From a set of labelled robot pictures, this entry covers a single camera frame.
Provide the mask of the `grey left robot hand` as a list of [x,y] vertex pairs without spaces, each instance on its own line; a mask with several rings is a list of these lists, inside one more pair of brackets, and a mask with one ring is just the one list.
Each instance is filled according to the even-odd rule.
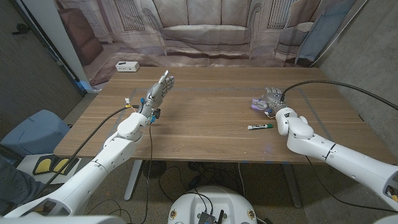
[[149,88],[144,102],[140,105],[137,112],[149,117],[162,104],[166,94],[174,87],[174,83],[174,77],[170,76],[169,71],[166,70],[159,81]]

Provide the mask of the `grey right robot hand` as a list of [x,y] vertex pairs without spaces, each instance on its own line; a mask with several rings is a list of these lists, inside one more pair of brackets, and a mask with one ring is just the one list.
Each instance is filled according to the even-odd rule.
[[287,107],[286,103],[281,100],[282,92],[279,88],[266,87],[265,91],[259,98],[252,99],[252,109],[275,115],[279,110]]

